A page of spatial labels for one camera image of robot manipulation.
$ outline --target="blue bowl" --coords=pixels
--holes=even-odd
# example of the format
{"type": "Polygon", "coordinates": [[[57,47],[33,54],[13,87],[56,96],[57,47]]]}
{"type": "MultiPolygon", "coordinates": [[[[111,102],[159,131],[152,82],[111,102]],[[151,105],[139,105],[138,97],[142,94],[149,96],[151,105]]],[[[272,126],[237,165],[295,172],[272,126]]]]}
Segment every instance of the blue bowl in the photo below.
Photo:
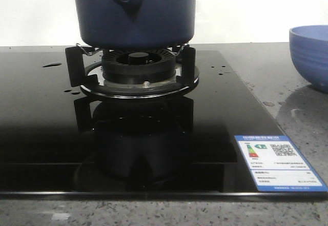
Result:
{"type": "Polygon", "coordinates": [[[328,93],[328,25],[292,28],[289,42],[298,73],[315,88],[328,93]]]}

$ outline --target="blue pot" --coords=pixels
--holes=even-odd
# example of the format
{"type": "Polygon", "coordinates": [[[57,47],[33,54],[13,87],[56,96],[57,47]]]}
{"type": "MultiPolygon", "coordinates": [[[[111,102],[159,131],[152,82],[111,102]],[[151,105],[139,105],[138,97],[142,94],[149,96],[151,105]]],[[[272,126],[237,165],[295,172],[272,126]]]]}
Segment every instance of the blue pot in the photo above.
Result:
{"type": "Polygon", "coordinates": [[[187,43],[195,0],[75,0],[82,40],[106,49],[144,50],[187,43]]]}
{"type": "Polygon", "coordinates": [[[290,29],[293,64],[312,85],[328,93],[328,25],[290,29]]]}

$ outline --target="energy label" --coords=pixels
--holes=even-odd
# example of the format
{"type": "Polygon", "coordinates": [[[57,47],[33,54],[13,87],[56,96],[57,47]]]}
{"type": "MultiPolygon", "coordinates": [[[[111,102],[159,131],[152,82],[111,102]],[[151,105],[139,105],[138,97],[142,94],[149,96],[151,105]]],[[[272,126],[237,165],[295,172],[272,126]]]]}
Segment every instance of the energy label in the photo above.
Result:
{"type": "Polygon", "coordinates": [[[259,191],[328,191],[287,136],[235,136],[259,191]]]}

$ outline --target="speckled countertop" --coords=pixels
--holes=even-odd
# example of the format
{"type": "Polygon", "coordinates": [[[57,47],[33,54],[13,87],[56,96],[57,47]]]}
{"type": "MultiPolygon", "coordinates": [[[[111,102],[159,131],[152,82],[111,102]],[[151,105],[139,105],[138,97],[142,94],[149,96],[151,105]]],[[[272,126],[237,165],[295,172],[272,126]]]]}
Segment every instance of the speckled countertop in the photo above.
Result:
{"type": "MultiPolygon", "coordinates": [[[[328,95],[297,73],[288,43],[195,47],[224,56],[328,183],[328,95]]],[[[0,225],[328,225],[328,201],[1,200],[0,225]]]]}

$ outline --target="qr code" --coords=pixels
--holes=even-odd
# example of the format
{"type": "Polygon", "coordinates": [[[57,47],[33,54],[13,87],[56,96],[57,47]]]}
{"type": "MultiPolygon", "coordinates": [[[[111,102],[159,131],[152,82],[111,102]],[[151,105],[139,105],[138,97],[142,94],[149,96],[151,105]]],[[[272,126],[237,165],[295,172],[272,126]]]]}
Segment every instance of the qr code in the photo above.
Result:
{"type": "Polygon", "coordinates": [[[297,156],[291,145],[270,145],[277,156],[297,156]]]}

